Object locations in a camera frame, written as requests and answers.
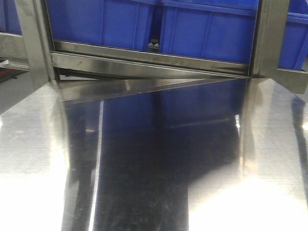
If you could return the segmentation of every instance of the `plastic bin rim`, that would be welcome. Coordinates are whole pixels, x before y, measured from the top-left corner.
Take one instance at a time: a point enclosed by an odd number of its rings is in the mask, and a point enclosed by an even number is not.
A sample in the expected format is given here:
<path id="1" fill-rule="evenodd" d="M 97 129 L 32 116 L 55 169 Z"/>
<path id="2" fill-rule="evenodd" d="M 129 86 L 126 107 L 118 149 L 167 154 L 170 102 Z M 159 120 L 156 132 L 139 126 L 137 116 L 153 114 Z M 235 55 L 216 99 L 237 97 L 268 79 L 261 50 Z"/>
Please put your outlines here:
<path id="1" fill-rule="evenodd" d="M 141 2 L 145 4 L 150 4 L 150 5 L 157 5 L 158 0 L 128 0 L 128 1 L 134 1 L 134 2 Z"/>
<path id="2" fill-rule="evenodd" d="M 288 22 L 308 24 L 308 15 L 300 13 L 288 13 Z"/>
<path id="3" fill-rule="evenodd" d="M 218 7 L 226 7 L 226 8 L 233 8 L 233 9 L 242 9 L 242 10 L 256 10 L 257 6 L 244 6 L 244 5 L 236 5 L 231 3 L 222 3 L 222 2 L 211 2 L 205 0 L 203 3 L 195 2 L 194 0 L 172 0 L 177 2 L 184 2 L 184 3 L 191 3 L 191 4 L 198 4 L 198 5 L 207 5 L 207 6 L 218 6 Z"/>
<path id="4" fill-rule="evenodd" d="M 161 1 L 163 6 L 179 7 L 193 10 L 201 11 L 211 11 L 211 12 L 220 12 L 220 13 L 231 13 L 231 14 L 240 14 L 247 16 L 256 16 L 257 10 L 252 7 L 226 7 L 226 6 L 217 6 L 217 5 L 201 5 L 189 2 L 181 2 L 174 0 L 163 0 Z"/>

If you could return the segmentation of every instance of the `metal support leg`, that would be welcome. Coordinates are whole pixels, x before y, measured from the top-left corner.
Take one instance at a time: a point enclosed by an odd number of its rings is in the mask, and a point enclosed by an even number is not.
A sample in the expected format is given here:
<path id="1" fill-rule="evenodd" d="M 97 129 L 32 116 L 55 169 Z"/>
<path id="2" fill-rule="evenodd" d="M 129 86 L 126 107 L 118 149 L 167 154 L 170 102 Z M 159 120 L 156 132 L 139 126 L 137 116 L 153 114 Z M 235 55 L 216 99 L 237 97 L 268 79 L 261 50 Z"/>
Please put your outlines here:
<path id="1" fill-rule="evenodd" d="M 250 76 L 277 74 L 289 4 L 290 0 L 259 0 Z"/>
<path id="2" fill-rule="evenodd" d="M 42 0 L 15 0 L 35 89 L 55 79 L 56 75 L 50 56 L 50 35 L 46 30 L 41 3 Z"/>
<path id="3" fill-rule="evenodd" d="M 278 69 L 289 4 L 290 0 L 259 0 L 249 75 L 270 77 L 288 90 L 303 94 L 307 73 Z"/>

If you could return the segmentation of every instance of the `metal post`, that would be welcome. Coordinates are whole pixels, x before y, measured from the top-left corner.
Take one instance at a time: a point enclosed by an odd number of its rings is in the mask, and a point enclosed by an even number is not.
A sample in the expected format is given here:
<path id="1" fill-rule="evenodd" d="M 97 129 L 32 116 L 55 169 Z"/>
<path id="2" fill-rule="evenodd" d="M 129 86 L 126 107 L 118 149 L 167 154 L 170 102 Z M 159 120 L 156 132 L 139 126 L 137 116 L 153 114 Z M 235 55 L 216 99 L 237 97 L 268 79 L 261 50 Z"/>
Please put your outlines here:
<path id="1" fill-rule="evenodd" d="M 32 75 L 33 85 L 38 89 L 57 74 L 52 66 L 50 36 L 42 14 L 42 0 L 15 0 L 24 44 Z"/>
<path id="2" fill-rule="evenodd" d="M 259 0 L 251 77 L 277 76 L 289 4 L 290 0 Z"/>

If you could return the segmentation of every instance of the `metal frame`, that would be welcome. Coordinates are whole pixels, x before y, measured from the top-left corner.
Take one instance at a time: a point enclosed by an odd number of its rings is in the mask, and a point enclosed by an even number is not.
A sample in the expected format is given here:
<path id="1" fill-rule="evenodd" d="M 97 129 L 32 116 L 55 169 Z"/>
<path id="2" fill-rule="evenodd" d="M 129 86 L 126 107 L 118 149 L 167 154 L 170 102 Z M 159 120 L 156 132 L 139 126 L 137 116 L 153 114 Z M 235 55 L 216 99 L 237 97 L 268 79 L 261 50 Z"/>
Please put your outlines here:
<path id="1" fill-rule="evenodd" d="M 259 0 L 250 65 L 54 41 L 45 0 L 15 0 L 23 36 L 0 33 L 0 57 L 27 57 L 36 88 L 59 79 L 61 68 L 124 79 L 270 77 L 304 93 L 307 72 L 278 69 L 289 2 Z M 8 63 L 14 67 L 16 60 Z"/>

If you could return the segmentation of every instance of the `metal bar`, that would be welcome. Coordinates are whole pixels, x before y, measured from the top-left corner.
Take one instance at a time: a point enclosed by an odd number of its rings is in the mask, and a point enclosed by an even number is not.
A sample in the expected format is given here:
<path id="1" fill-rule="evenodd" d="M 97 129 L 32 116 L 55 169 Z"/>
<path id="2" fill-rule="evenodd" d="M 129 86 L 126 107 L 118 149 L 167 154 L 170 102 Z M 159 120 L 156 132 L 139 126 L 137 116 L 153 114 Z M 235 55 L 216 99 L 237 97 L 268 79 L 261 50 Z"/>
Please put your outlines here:
<path id="1" fill-rule="evenodd" d="M 0 33 L 0 57 L 27 59 L 23 37 L 15 34 Z"/>
<path id="2" fill-rule="evenodd" d="M 0 63 L 0 67 L 29 71 L 30 67 L 26 60 L 5 60 Z"/>
<path id="3" fill-rule="evenodd" d="M 54 51 L 54 43 L 51 32 L 51 24 L 49 21 L 49 14 L 47 10 L 46 0 L 33 0 L 36 4 L 37 8 L 37 17 L 39 28 L 41 29 L 41 36 L 43 41 L 44 53 L 46 54 L 46 62 L 48 73 L 52 73 L 50 75 L 50 79 L 60 79 L 59 72 L 57 68 L 54 68 L 52 65 L 50 52 Z"/>
<path id="4" fill-rule="evenodd" d="M 260 0 L 249 75 L 275 78 L 290 0 Z"/>
<path id="5" fill-rule="evenodd" d="M 235 75 L 248 75 L 248 65 L 246 64 L 204 60 L 153 52 L 130 51 L 119 48 L 100 47 L 63 41 L 55 41 L 54 44 L 56 51 L 86 54 L 141 63 L 216 71 Z"/>
<path id="6" fill-rule="evenodd" d="M 246 76 L 192 70 L 171 66 L 120 61 L 64 52 L 51 53 L 55 67 L 97 73 L 103 76 L 131 79 L 199 79 L 199 78 L 248 78 Z"/>
<path id="7" fill-rule="evenodd" d="M 38 11 L 35 0 L 15 0 L 15 5 L 23 32 L 23 38 L 28 57 L 33 85 L 35 89 L 45 85 L 49 79 L 53 79 L 52 63 L 47 56 L 50 52 L 44 49 L 48 44 L 46 31 L 38 22 Z"/>

